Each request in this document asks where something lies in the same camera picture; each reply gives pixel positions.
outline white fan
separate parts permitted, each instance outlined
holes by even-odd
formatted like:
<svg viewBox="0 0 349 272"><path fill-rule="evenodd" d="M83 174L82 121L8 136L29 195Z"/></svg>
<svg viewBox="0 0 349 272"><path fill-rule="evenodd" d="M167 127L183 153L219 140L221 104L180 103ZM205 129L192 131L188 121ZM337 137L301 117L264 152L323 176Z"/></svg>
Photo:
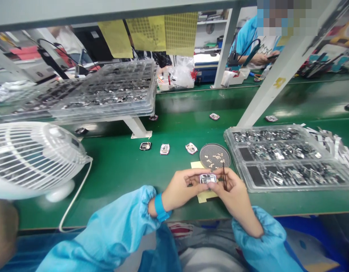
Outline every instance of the white fan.
<svg viewBox="0 0 349 272"><path fill-rule="evenodd" d="M51 202L60 201L73 190L72 178L91 160L80 141L59 126L0 124L0 198L45 194Z"/></svg>

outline fan base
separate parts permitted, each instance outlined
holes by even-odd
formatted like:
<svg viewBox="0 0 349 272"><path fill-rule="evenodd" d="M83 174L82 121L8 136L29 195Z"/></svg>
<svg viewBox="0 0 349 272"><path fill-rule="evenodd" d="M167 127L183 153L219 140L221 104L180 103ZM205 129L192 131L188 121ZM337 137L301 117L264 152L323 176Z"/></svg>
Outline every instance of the fan base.
<svg viewBox="0 0 349 272"><path fill-rule="evenodd" d="M75 182L71 179L59 188L46 194L46 199L50 202L59 202L66 198L73 191Z"/></svg>

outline blue wristband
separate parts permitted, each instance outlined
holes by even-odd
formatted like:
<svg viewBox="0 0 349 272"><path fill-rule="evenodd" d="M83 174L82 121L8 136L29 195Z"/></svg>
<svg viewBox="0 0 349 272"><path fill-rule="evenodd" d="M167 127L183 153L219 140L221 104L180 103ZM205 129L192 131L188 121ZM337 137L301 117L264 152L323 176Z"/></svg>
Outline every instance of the blue wristband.
<svg viewBox="0 0 349 272"><path fill-rule="evenodd" d="M156 196L154 200L154 208L156 209L156 212L158 214L157 219L159 222L165 221L172 214L172 211L166 212L163 208L162 193Z"/></svg>

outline worker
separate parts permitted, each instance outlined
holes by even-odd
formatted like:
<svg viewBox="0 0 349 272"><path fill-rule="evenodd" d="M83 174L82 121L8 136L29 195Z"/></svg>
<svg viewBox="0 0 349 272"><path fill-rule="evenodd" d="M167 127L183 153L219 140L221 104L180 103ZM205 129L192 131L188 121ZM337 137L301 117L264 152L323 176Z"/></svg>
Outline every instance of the worker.
<svg viewBox="0 0 349 272"><path fill-rule="evenodd" d="M57 40L57 43L64 47L66 53L77 63L80 60L82 50L85 49L81 41L73 33L73 27L70 26L55 26L48 28L50 33ZM83 52L82 64L92 63L88 53Z"/></svg>
<svg viewBox="0 0 349 272"><path fill-rule="evenodd" d="M177 171L158 195L147 185L123 195L95 212L86 229L72 241L54 246L37 271L113 271L138 249L142 236L156 230L157 248L143 252L138 271L247 271L246 263L215 247L194 246L179 256L172 233L161 224L172 210L208 189L232 215L236 243L254 270L302 271L284 247L283 227L262 208L251 207L244 182L231 169L214 171L219 179L226 175L228 191L222 182L200 184L203 173L210 170Z"/></svg>
<svg viewBox="0 0 349 272"><path fill-rule="evenodd" d="M250 43L255 39L260 39L260 49L253 56L250 63L247 65L249 69L261 69L267 64L274 62L274 59L268 59L270 56L279 55L284 46L277 46L281 36L258 36L258 16L256 15L240 29L236 38L236 52L239 54L239 64L243 64L250 55L252 49L258 42ZM230 52L234 50L235 41L233 42Z"/></svg>
<svg viewBox="0 0 349 272"><path fill-rule="evenodd" d="M130 34L126 20L123 20L123 23L129 37L130 45L132 47L133 58L120 59L122 62L127 62L131 60L154 59L156 64L158 64L159 66L159 69L157 70L158 74L160 74L162 71L165 71L167 66L172 66L171 58L169 57L169 55L166 54L165 51L152 52L152 51L143 51L143 50L135 49L133 39Z"/></svg>

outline workbench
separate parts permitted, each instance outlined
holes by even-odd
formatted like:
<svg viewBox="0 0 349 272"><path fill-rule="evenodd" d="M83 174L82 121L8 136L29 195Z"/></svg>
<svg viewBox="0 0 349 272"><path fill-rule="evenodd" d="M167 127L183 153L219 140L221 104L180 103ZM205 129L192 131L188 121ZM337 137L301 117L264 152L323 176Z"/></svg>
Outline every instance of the workbench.
<svg viewBox="0 0 349 272"><path fill-rule="evenodd" d="M344 110L349 103L349 77L343 79L288 84L255 126L272 125L264 117L275 115L279 119L276 125L306 123L314 129L320 126L341 136L349 147L349 111ZM238 123L257 90L258 86L251 86L157 95L158 120L141 118L146 129L153 131L149 151L139 150L140 143L147 140L130 139L130 131L122 121L110 124L111 133L107 137L84 138L82 143L94 159L93 166L64 227L85 226L93 212L143 185L153 185L159 192L163 191L175 171L191 168L191 162L199 161L199 152L190 155L186 151L185 145L189 142L199 150L207 143L227 148L223 132ZM218 121L209 118L212 112L220 115ZM170 144L168 156L159 154L162 144ZM57 228L87 167L76 176L74 192L61 202L49 203L44 196L16 201L20 230ZM249 195L253 205L273 216L349 212L349 190ZM175 210L168 221L229 217L220 199L199 204L197 198L193 198Z"/></svg>

